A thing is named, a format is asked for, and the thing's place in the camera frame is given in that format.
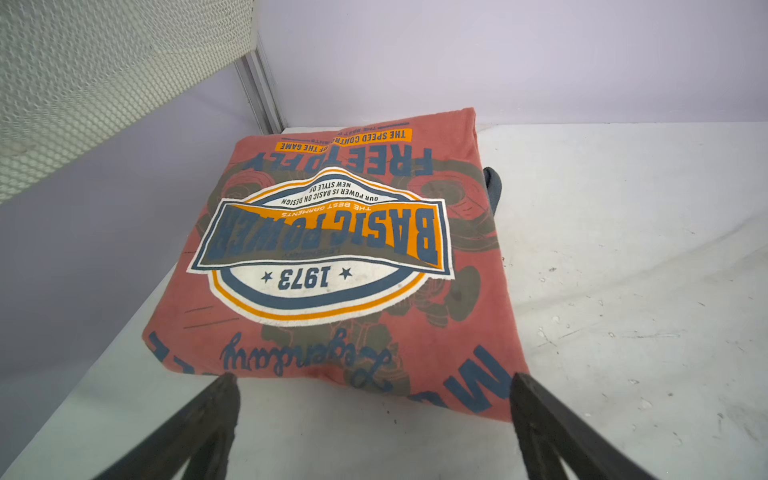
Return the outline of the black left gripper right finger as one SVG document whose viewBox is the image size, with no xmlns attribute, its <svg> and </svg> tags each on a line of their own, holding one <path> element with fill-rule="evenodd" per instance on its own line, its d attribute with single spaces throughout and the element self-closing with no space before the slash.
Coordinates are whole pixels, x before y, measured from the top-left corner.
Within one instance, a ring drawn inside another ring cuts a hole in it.
<svg viewBox="0 0 768 480">
<path fill-rule="evenodd" d="M 566 468 L 570 468 L 578 479 L 652 477 L 532 376 L 514 375 L 509 400 L 512 422 L 530 479 L 566 479 Z"/>
</svg>

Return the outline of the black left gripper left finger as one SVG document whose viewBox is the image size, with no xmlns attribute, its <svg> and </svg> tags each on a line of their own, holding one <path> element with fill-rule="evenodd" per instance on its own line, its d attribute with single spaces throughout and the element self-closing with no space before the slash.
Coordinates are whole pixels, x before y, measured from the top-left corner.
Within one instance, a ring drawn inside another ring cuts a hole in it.
<svg viewBox="0 0 768 480">
<path fill-rule="evenodd" d="M 99 479 L 224 479 L 241 406 L 236 377 L 202 390 Z"/>
</svg>

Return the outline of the folded red graphic tank top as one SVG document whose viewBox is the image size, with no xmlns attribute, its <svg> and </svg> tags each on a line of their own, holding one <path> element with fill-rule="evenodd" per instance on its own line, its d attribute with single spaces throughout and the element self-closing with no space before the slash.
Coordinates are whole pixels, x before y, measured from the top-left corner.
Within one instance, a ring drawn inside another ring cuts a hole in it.
<svg viewBox="0 0 768 480">
<path fill-rule="evenodd" d="M 508 422 L 527 371 L 471 108 L 240 140 L 143 331 L 167 369 Z"/>
</svg>

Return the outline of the white mesh wall shelf upper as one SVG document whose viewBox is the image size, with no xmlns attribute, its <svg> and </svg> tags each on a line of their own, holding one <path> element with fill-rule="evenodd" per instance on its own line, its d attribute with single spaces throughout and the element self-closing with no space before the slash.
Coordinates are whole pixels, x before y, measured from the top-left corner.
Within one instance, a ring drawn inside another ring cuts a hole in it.
<svg viewBox="0 0 768 480">
<path fill-rule="evenodd" d="M 255 1 L 5 1 L 10 200 L 252 51 Z"/>
</svg>

